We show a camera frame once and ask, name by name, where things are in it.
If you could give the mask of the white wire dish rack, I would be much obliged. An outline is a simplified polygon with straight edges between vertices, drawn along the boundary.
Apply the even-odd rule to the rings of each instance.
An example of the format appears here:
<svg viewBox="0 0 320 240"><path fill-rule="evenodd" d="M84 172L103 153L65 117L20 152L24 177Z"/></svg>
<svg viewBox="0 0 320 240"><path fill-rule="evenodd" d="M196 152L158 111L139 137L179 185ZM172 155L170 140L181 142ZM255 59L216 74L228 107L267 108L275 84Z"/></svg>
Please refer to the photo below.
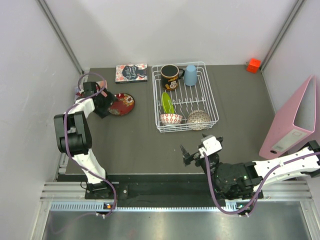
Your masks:
<svg viewBox="0 0 320 240"><path fill-rule="evenodd" d="M151 67L155 125L161 133L210 129L219 121L219 114L206 64L202 61L176 64L181 69L186 69L189 65L196 67L197 83L194 86L186 86L181 79L179 80L177 89L167 92L172 101L174 112L182 116L180 124L168 125L165 125L161 121L161 114L165 113L162 105L162 94L166 91L161 86L162 65ZM206 112L209 115L209 120L207 122L188 123L189 115L197 110Z"/></svg>

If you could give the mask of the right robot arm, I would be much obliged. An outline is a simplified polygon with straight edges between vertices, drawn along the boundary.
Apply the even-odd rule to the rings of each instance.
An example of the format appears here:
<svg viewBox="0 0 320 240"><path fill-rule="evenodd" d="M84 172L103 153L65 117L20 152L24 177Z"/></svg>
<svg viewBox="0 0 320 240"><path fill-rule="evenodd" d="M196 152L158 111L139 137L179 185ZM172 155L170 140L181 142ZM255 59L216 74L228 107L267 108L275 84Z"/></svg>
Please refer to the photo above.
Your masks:
<svg viewBox="0 0 320 240"><path fill-rule="evenodd" d="M298 152L282 157L241 163L223 163L219 152L222 137L206 135L197 152L190 154L183 146L183 163L201 167L211 181L217 199L253 199L263 187L296 177L320 175L320 146L309 141Z"/></svg>

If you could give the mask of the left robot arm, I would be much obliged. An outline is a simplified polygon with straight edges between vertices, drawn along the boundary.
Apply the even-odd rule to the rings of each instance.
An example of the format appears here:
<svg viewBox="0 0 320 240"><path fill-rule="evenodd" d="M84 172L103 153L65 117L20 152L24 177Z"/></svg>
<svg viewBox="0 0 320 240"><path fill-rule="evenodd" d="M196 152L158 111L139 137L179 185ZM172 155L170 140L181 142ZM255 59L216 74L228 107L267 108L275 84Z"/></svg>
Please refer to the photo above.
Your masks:
<svg viewBox="0 0 320 240"><path fill-rule="evenodd" d="M93 150L93 140L87 118L96 113L104 118L110 106L117 101L115 94L106 89L87 97L79 97L62 114L53 118L58 150L65 153L86 175L86 191L90 198L116 197L116 189L108 181L107 171L99 164Z"/></svg>

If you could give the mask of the red floral plate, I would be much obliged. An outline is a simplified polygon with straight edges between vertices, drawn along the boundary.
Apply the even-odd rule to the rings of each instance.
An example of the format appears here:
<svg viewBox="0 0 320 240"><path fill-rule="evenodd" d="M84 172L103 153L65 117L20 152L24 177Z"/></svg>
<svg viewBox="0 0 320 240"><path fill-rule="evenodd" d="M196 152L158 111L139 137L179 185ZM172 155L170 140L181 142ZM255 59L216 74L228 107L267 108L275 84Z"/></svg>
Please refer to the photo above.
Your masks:
<svg viewBox="0 0 320 240"><path fill-rule="evenodd" d="M115 101L109 108L108 112L114 116L124 116L129 114L135 107L135 99L128 93L117 93Z"/></svg>

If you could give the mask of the beige mesh patterned bowl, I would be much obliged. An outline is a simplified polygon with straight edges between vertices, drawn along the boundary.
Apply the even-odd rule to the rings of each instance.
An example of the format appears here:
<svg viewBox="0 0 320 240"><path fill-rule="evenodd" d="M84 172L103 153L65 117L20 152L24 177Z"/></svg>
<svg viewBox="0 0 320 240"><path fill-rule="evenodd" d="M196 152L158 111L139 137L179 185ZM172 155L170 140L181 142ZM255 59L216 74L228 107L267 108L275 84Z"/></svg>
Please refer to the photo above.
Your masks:
<svg viewBox="0 0 320 240"><path fill-rule="evenodd" d="M189 114L186 122L192 130L200 131L206 128L211 118L204 110L194 110Z"/></svg>

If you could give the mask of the green plate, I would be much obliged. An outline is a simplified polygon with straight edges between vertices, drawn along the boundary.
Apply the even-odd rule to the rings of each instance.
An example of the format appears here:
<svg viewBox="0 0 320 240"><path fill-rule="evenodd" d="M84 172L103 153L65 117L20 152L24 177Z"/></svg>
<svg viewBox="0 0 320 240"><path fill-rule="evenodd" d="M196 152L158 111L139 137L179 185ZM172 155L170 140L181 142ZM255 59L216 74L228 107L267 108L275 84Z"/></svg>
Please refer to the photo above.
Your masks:
<svg viewBox="0 0 320 240"><path fill-rule="evenodd" d="M163 92L161 95L162 107L165 114L174 114L175 109L172 103L172 99L167 92Z"/></svg>

